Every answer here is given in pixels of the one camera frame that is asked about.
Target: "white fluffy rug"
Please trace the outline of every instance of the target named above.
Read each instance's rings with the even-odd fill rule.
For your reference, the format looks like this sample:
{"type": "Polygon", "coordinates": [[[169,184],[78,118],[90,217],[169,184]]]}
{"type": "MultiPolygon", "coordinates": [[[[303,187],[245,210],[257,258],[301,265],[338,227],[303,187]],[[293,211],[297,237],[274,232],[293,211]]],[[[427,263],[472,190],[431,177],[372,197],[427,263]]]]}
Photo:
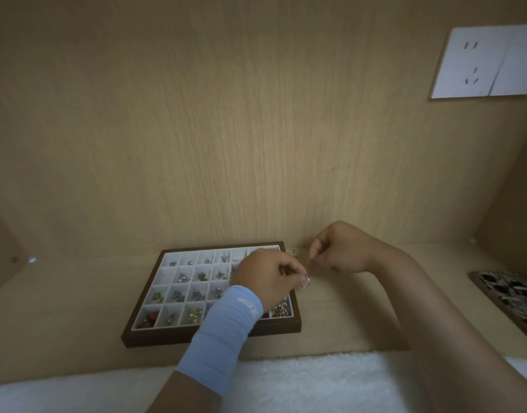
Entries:
{"type": "MultiPolygon", "coordinates": [[[[508,359],[527,378],[527,361],[508,359]]],[[[0,386],[0,412],[143,413],[173,367],[0,386]]],[[[240,362],[223,412],[430,412],[410,352],[240,362]]]]}

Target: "hand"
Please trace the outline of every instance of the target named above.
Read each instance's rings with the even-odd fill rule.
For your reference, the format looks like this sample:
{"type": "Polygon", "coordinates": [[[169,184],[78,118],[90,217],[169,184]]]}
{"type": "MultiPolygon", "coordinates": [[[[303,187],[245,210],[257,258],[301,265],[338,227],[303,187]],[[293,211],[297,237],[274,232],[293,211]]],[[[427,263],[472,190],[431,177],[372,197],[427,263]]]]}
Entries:
{"type": "Polygon", "coordinates": [[[309,261],[338,271],[374,272],[384,252],[391,250],[396,248],[339,221],[328,225],[313,240],[309,261]]]}
{"type": "Polygon", "coordinates": [[[231,275],[231,285],[242,285],[254,292],[268,312],[287,294],[308,283],[308,273],[293,256],[280,250],[257,250],[240,263],[231,275]],[[288,267],[290,275],[282,275],[281,267],[288,267]]]}

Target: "jewelry organizer tray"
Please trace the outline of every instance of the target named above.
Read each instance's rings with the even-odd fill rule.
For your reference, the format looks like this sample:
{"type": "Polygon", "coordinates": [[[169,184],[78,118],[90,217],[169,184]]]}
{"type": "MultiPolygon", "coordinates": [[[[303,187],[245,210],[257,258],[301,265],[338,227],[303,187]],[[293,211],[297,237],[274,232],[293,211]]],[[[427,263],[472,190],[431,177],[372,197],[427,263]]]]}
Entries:
{"type": "MultiPolygon", "coordinates": [[[[282,242],[163,250],[122,333],[126,347],[191,342],[208,310],[229,287],[231,273],[255,250],[282,242]]],[[[301,332],[296,294],[291,291],[256,322],[249,336],[301,332]]]]}

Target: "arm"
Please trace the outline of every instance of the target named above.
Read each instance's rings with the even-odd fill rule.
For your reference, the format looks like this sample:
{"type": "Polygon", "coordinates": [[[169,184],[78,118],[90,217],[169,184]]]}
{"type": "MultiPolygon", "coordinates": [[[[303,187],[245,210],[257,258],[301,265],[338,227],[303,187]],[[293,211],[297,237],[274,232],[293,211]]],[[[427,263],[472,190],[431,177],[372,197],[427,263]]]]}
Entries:
{"type": "Polygon", "coordinates": [[[254,324],[307,282],[301,263],[279,250],[258,250],[245,258],[147,413],[218,411],[254,324]],[[291,275],[281,275],[285,266],[291,275]]]}
{"type": "Polygon", "coordinates": [[[344,222],[323,230],[309,259],[369,271],[386,290],[437,412],[527,412],[527,380],[405,252],[344,222]]]}

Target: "fingernail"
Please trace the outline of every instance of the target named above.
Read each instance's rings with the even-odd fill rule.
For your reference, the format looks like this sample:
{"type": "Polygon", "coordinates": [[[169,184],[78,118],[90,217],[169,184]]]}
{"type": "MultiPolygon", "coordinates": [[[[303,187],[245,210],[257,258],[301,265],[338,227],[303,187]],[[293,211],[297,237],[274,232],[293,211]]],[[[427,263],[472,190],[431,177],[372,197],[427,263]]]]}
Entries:
{"type": "Polygon", "coordinates": [[[309,284],[309,277],[307,275],[304,275],[304,279],[301,281],[300,287],[305,290],[309,287],[309,284]]]}

